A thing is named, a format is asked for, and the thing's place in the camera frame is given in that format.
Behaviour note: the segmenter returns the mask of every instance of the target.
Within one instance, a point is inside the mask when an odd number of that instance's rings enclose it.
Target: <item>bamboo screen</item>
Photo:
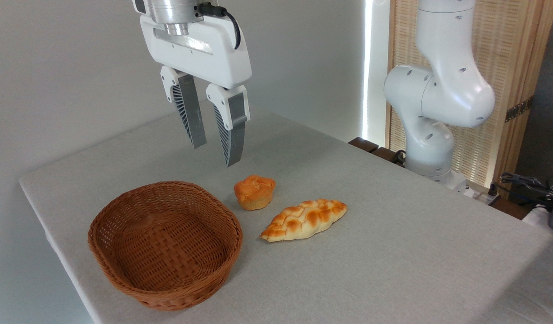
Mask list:
[[[394,0],[391,8],[390,66],[428,65],[414,45],[418,0]],[[527,112],[505,127],[505,115],[534,93],[552,22],[553,0],[478,0],[472,26],[472,51],[484,79],[494,88],[491,117],[475,129],[449,126],[455,137],[453,169],[488,186],[496,172],[514,171]],[[391,150],[405,149],[398,114],[390,109]]]

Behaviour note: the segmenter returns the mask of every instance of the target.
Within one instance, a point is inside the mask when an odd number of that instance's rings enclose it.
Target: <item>metal hinge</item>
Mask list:
[[[506,117],[504,119],[504,122],[508,122],[511,119],[516,118],[518,115],[522,115],[532,107],[532,102],[534,100],[534,96],[531,96],[530,98],[526,99],[525,101],[515,105],[513,108],[510,108],[506,111]]]

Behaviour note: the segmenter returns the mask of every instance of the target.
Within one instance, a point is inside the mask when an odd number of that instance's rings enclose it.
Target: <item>basket rim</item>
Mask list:
[[[107,258],[105,254],[100,250],[98,247],[98,236],[96,235],[96,230],[98,229],[98,225],[101,223],[102,219],[104,218],[104,215],[107,215],[107,213],[114,208],[118,203],[120,203],[122,200],[127,199],[131,195],[134,195],[137,191],[140,191],[142,189],[145,189],[146,187],[153,187],[153,186],[189,186],[194,189],[197,189],[201,192],[203,192],[205,195],[207,195],[211,200],[212,203],[217,205],[217,207],[220,207],[227,216],[229,216],[229,219],[232,221],[231,225],[233,229],[235,230],[237,234],[237,241],[235,242],[235,245],[232,247],[231,250],[229,250],[229,256],[226,258],[226,260],[213,272],[206,275],[205,277],[202,277],[200,279],[195,280],[191,285],[188,287],[177,287],[174,289],[169,289],[165,291],[151,291],[151,290],[144,290],[137,287],[134,287],[132,285],[129,285],[125,283],[120,276],[118,276],[115,271],[113,271],[112,267],[109,266],[109,263],[107,261]],[[205,283],[206,281],[210,281],[208,285],[213,283],[214,281],[217,281],[218,279],[221,279],[222,277],[227,277],[231,268],[233,267],[234,263],[236,262],[240,250],[242,248],[242,228],[240,226],[240,223],[233,212],[231,212],[225,205],[219,201],[216,197],[214,197],[211,193],[203,189],[197,184],[190,183],[190,182],[184,182],[184,181],[178,181],[178,180],[170,180],[170,181],[161,181],[156,183],[150,183],[146,184],[144,186],[140,186],[135,189],[131,189],[129,191],[126,191],[122,194],[120,194],[118,197],[110,201],[108,205],[106,205],[94,218],[93,223],[90,226],[89,229],[89,235],[88,235],[88,244],[89,248],[93,252],[95,259],[101,263],[101,269],[103,272],[105,272],[105,275],[109,281],[112,282],[113,285],[116,285],[117,288],[121,291],[126,290],[130,293],[140,293],[142,295],[162,295],[166,293],[175,293],[177,291],[186,291],[190,292],[192,287],[198,287],[199,283]]]

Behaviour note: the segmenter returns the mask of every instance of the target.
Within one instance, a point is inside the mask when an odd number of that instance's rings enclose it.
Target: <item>white wall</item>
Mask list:
[[[363,0],[222,4],[246,35],[253,105],[361,134]],[[0,323],[90,322],[18,178],[173,113],[159,71],[128,0],[0,0]]]

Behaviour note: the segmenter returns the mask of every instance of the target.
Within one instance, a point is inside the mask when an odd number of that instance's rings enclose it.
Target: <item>table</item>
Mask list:
[[[97,323],[553,322],[553,236],[408,170],[251,108],[242,160],[227,168],[212,107],[193,149],[170,115],[23,176],[46,236]],[[233,185],[275,179],[244,211]],[[239,219],[244,241],[225,285],[184,311],[145,308],[103,275],[87,246],[97,213],[130,189],[194,182]],[[346,215],[306,240],[258,238],[282,209],[338,199]]]

